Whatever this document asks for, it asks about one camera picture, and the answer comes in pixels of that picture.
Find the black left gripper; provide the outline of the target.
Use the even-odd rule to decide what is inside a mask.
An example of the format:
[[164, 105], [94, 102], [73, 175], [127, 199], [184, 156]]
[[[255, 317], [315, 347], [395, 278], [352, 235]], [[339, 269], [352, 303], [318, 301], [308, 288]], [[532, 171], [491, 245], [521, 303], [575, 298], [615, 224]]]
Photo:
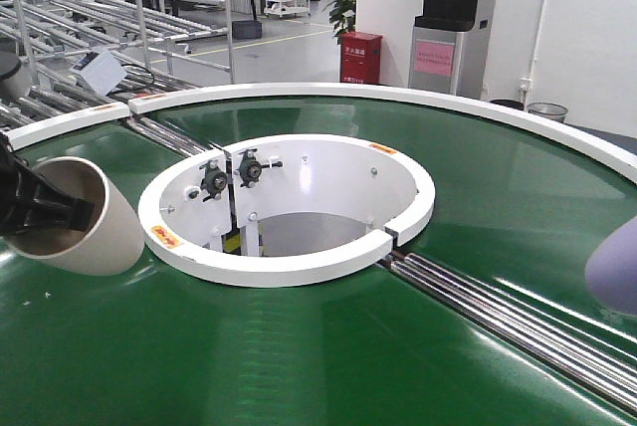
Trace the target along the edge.
[[74, 197], [17, 156], [8, 139], [1, 140], [1, 235], [60, 227], [87, 231], [95, 204]]

